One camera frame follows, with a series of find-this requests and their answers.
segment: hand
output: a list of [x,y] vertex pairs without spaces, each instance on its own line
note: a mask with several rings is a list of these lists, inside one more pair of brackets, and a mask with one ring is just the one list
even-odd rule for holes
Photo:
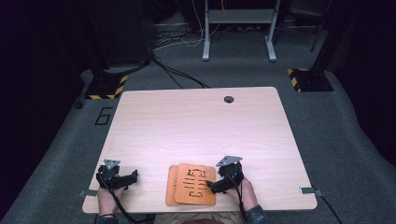
[[[239,192],[242,194],[242,203],[244,204],[245,211],[258,205],[256,194],[254,193],[253,185],[249,180],[244,178],[238,186]],[[226,192],[230,194],[233,200],[239,204],[239,196],[236,189],[227,189]]]
[[[117,198],[121,198],[124,188],[114,189]],[[114,214],[117,208],[116,201],[107,189],[99,188],[98,190],[99,217],[106,214]]]

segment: person's left hand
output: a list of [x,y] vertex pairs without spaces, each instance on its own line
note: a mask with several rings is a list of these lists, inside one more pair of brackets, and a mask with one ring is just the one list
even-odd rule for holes
[[[124,188],[114,189],[114,194],[119,199],[121,199],[123,192]],[[114,214],[117,209],[117,204],[110,192],[108,192],[107,189],[99,188],[97,197],[99,203],[99,217],[106,214]]]

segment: round hole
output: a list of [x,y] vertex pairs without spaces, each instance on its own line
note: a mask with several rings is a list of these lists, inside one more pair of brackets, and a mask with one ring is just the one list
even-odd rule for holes
[[233,97],[232,96],[226,96],[224,97],[224,102],[227,104],[230,104],[233,102]]

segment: table top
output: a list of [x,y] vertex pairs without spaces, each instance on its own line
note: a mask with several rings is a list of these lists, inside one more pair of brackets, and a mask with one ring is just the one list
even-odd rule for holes
[[[227,96],[233,102],[224,100]],[[137,183],[121,199],[129,213],[239,211],[231,197],[222,193],[216,194],[214,206],[165,203],[171,165],[216,167],[226,155],[243,158],[243,173],[264,210],[317,206],[314,194],[299,191],[299,187],[310,187],[310,182],[272,87],[124,92],[90,189],[99,188],[95,174],[104,159],[116,160],[120,161],[119,175],[138,171]],[[87,196],[82,209],[97,213],[97,198]]]

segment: gray carpet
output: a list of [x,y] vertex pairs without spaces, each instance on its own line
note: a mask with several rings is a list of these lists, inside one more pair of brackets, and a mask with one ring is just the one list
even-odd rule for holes
[[[316,59],[323,37],[311,53],[313,38],[308,32],[285,29],[276,45],[276,63],[269,62],[263,33],[258,32],[224,34],[213,40],[209,62],[202,61],[203,42],[195,48],[180,44],[154,52],[164,64],[211,88],[277,88],[311,183],[324,192],[343,223],[396,223],[396,169],[362,132],[335,76],[327,73],[334,87],[331,92],[295,92],[291,86],[287,69],[309,68]],[[87,71],[82,77],[88,86],[92,75]],[[185,88],[200,88],[191,80],[176,78]],[[150,63],[128,76],[124,90],[178,88],[159,66]],[[93,223],[94,215],[82,212],[83,198],[78,194],[90,184],[109,130],[109,125],[94,125],[96,119],[103,107],[112,107],[106,110],[111,121],[118,101],[83,100],[81,110],[70,108],[48,153],[2,224]],[[312,211],[270,212],[268,216],[272,223],[337,223],[320,198]]]

